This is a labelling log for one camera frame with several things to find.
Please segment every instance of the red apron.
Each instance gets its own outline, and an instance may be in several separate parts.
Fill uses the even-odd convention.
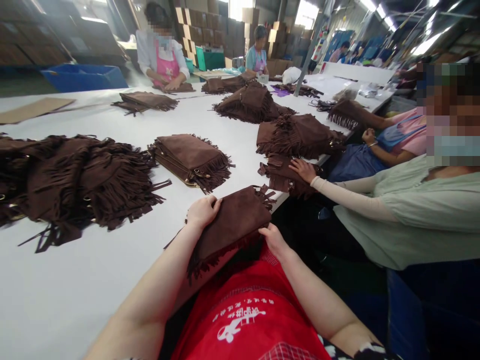
[[[180,74],[180,66],[177,62],[177,58],[175,57],[175,51],[172,51],[173,60],[163,60],[159,56],[159,41],[155,39],[155,46],[156,46],[156,73],[162,75],[165,80],[168,82],[175,79]],[[162,86],[163,84],[158,80],[153,80],[153,85],[155,86]]]
[[[172,360],[330,360],[266,244],[260,261],[222,282],[200,291]]]

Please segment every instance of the woman's left hand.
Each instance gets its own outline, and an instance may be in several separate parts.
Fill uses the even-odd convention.
[[[221,204],[222,199],[217,200],[213,195],[195,201],[186,214],[187,225],[205,229],[217,216]]]
[[[363,132],[363,135],[361,136],[361,139],[365,142],[367,145],[373,144],[376,139],[375,139],[375,130],[372,128],[368,128]]]
[[[291,164],[288,165],[290,169],[296,172],[308,184],[317,177],[314,166],[303,159],[292,159]]]
[[[170,81],[167,86],[165,86],[165,90],[177,90],[180,85],[182,85],[182,81],[177,77]]]

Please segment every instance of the blue plastic crate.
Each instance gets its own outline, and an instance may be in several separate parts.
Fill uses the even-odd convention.
[[[63,64],[41,73],[61,93],[129,87],[116,66]]]

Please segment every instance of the blue apron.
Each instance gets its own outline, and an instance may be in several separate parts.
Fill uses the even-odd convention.
[[[378,146],[390,153],[392,152],[392,149],[403,140],[415,134],[416,132],[425,129],[426,125],[421,126],[407,134],[403,134],[399,130],[400,124],[417,119],[420,116],[421,115],[411,116],[400,121],[396,125],[387,127],[376,138],[376,141],[378,141]],[[350,144],[347,145],[345,152],[340,158],[340,161],[330,173],[328,181],[333,183],[368,178],[388,168],[388,166],[384,165],[380,159],[375,156],[367,144]]]

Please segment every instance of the pink apron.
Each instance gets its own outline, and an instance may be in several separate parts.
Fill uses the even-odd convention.
[[[173,60],[163,60],[159,56],[159,41],[155,39],[155,46],[156,46],[156,73],[162,75],[165,80],[168,82],[175,79],[180,74],[180,66],[177,62],[177,58],[175,57],[175,51],[173,53]],[[153,85],[155,86],[164,86],[160,81],[154,80]]]

